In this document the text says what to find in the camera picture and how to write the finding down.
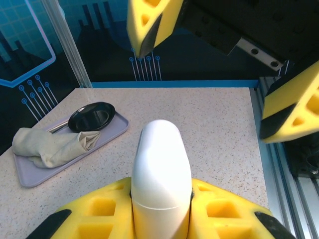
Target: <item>speckled countertop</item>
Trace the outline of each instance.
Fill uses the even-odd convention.
[[[131,175],[140,132],[156,119],[180,130],[193,178],[268,207],[248,88],[76,89],[35,127],[106,101],[128,131],[34,188],[18,181],[11,148],[0,156],[0,238],[24,239],[59,207]]]

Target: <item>beige cloth napkin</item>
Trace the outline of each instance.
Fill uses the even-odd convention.
[[[54,168],[92,149],[100,132],[52,134],[40,129],[20,128],[12,141],[16,155],[29,157],[40,168]]]

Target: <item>lavender tray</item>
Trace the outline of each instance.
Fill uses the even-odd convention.
[[[56,123],[44,128],[44,130],[50,130],[51,128],[57,126],[58,124],[62,122],[67,121],[68,119],[69,117],[63,118],[57,121]],[[16,165],[16,169],[18,172],[18,177],[19,177],[19,181],[21,185],[27,188],[31,188],[43,183],[44,181],[48,180],[49,178],[53,177],[57,173],[66,169],[73,163],[76,163],[80,159],[84,158],[86,155],[94,152],[99,147],[103,146],[104,144],[120,136],[128,129],[128,127],[129,127],[128,120],[116,112],[111,123],[108,126],[106,126],[104,129],[100,130],[101,136],[96,142],[96,145],[94,148],[89,150],[87,153],[82,154],[79,157],[73,159],[72,161],[56,168],[38,168],[34,165],[33,162],[29,161],[27,157],[17,156],[14,154],[15,165]],[[66,127],[57,133],[69,133],[69,132],[71,132],[71,130],[68,127]]]

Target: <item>white bottle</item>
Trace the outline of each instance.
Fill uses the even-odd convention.
[[[191,172],[178,128],[155,120],[142,130],[132,173],[137,239],[186,239]]]

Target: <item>black plate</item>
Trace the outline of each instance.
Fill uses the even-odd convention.
[[[113,105],[106,102],[96,102],[74,112],[69,119],[68,126],[75,133],[101,130],[112,121],[114,115]]]

